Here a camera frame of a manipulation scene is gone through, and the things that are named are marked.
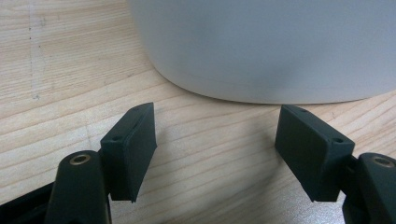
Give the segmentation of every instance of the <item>white container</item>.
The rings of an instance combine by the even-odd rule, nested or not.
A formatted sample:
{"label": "white container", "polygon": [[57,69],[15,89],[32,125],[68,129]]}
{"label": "white container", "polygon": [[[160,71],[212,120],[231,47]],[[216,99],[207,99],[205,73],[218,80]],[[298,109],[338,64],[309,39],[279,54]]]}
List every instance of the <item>white container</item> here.
{"label": "white container", "polygon": [[129,0],[148,56],[225,100],[315,104],[396,89],[394,0]]}

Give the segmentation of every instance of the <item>wooden table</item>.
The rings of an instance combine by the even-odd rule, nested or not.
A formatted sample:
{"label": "wooden table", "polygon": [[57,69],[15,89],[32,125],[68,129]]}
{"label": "wooden table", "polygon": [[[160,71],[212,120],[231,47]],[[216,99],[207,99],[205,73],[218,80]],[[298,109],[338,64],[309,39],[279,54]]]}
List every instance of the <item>wooden table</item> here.
{"label": "wooden table", "polygon": [[[58,162],[154,102],[158,148],[114,223],[343,223],[311,203],[274,140],[279,105],[200,96],[158,74],[122,0],[0,1],[0,203],[53,181]],[[396,91],[304,105],[366,151],[396,157]]]}

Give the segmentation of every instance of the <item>light wood surface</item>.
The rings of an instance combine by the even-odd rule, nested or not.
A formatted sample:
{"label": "light wood surface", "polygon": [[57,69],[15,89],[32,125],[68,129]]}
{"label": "light wood surface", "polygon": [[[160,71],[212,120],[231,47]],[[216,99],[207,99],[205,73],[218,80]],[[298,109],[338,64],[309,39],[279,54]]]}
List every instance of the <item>light wood surface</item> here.
{"label": "light wood surface", "polygon": [[[137,203],[114,223],[343,223],[311,203],[274,140],[279,105],[200,96],[159,75],[121,0],[0,1],[0,203],[53,181],[58,162],[154,102],[158,148]],[[304,105],[356,142],[396,157],[396,91]]]}

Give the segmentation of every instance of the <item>tabletop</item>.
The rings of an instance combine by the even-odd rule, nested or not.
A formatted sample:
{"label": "tabletop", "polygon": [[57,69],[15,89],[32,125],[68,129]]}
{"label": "tabletop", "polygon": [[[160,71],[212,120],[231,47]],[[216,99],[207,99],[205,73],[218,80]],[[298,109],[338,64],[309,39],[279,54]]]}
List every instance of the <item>tabletop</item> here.
{"label": "tabletop", "polygon": [[[0,1],[0,203],[53,181],[59,161],[98,150],[131,107],[154,102],[156,149],[137,202],[114,223],[344,223],[311,203],[274,149],[280,105],[185,91],[150,63],[122,0]],[[302,105],[356,143],[396,157],[396,91]]]}

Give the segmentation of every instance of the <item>wood grain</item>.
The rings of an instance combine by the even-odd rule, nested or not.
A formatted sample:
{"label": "wood grain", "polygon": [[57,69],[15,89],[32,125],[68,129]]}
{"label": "wood grain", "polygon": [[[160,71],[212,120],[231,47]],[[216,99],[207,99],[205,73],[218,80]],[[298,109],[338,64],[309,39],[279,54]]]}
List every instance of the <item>wood grain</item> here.
{"label": "wood grain", "polygon": [[[276,155],[279,105],[225,102],[159,75],[121,0],[0,1],[0,203],[55,177],[130,108],[154,102],[158,149],[114,223],[343,223]],[[396,157],[396,91],[304,107],[366,151]]]}

